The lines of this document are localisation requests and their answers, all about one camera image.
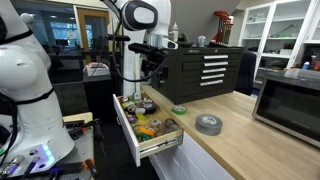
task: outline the floor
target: floor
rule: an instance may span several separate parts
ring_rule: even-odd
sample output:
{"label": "floor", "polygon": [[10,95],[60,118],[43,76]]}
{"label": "floor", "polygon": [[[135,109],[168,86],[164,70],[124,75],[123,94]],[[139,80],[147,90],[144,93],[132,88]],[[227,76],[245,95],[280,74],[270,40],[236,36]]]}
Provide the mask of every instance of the floor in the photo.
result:
{"label": "floor", "polygon": [[158,180],[157,173],[148,158],[141,159],[136,167],[121,126],[117,123],[103,124],[104,148],[95,143],[95,163],[99,172],[97,180]]}

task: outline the drawer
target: drawer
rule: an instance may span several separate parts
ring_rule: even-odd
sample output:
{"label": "drawer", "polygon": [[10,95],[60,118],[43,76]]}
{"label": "drawer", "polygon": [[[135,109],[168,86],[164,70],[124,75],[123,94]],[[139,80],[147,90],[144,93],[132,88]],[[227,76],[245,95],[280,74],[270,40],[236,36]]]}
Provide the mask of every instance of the drawer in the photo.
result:
{"label": "drawer", "polygon": [[[160,152],[162,150],[168,149],[170,147],[182,143],[183,129],[165,134],[160,137],[152,138],[148,141],[139,142],[131,128],[131,124],[129,123],[124,111],[122,110],[122,106],[119,102],[119,97],[116,97],[113,94],[113,101],[114,108],[118,115],[118,123],[122,126],[122,130],[125,134],[133,159],[135,160],[137,167],[141,165],[141,158],[144,158],[146,156],[152,155],[154,153]],[[157,109],[156,113],[148,115],[147,117],[149,117],[148,120],[139,121],[138,123],[141,125],[146,125],[147,123],[149,123],[149,120],[151,119],[164,120],[170,118],[166,116],[164,113],[162,113],[161,110],[159,110],[159,108]]]}
{"label": "drawer", "polygon": [[206,62],[210,60],[239,60],[240,54],[184,55],[182,62]]}
{"label": "drawer", "polygon": [[187,96],[207,91],[230,88],[233,86],[234,79],[234,77],[225,77],[196,83],[182,84],[180,96]]}
{"label": "drawer", "polygon": [[224,77],[235,77],[236,72],[216,72],[216,73],[210,73],[210,74],[203,74],[202,76],[192,76],[187,78],[181,78],[181,84],[186,83],[192,83],[192,82],[200,82],[204,80],[215,80],[215,79],[221,79]]}
{"label": "drawer", "polygon": [[215,67],[226,67],[226,66],[237,66],[240,64],[240,61],[228,61],[228,60],[219,60],[219,61],[210,61],[210,62],[189,62],[183,63],[182,70],[194,70],[194,69],[203,69],[203,68],[215,68]]}
{"label": "drawer", "polygon": [[197,70],[188,70],[182,71],[181,77],[188,78],[192,76],[200,77],[200,76],[208,76],[213,75],[216,73],[227,73],[227,72],[237,72],[239,66],[228,66],[228,67],[206,67],[204,69],[197,69]]}

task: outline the wall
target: wall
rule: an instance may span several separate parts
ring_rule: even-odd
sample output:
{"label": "wall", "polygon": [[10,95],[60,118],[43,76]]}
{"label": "wall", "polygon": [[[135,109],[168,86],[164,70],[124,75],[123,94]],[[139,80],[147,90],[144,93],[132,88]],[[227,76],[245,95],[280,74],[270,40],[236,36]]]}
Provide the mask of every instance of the wall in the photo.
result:
{"label": "wall", "polygon": [[204,35],[209,42],[217,33],[219,18],[214,11],[224,10],[231,14],[240,0],[171,0],[171,25],[177,22],[179,32],[187,33],[190,41],[196,42],[197,37]]}

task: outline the white shelving unit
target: white shelving unit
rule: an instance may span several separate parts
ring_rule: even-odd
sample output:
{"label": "white shelving unit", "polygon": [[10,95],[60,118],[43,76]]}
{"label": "white shelving unit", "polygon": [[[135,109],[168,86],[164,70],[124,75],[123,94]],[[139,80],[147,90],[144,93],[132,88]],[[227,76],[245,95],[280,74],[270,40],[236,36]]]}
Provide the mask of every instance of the white shelving unit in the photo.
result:
{"label": "white shelving unit", "polygon": [[255,88],[260,89],[264,73],[293,66],[317,2],[282,0],[246,9],[238,45],[257,54]]}

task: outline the chair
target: chair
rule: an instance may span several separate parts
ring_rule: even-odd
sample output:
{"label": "chair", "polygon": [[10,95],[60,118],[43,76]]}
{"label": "chair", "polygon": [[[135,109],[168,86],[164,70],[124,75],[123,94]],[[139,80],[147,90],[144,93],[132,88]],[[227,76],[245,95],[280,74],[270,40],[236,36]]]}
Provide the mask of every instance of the chair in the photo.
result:
{"label": "chair", "polygon": [[235,90],[248,96],[251,95],[253,90],[256,59],[257,56],[253,52],[245,51],[242,53]]}

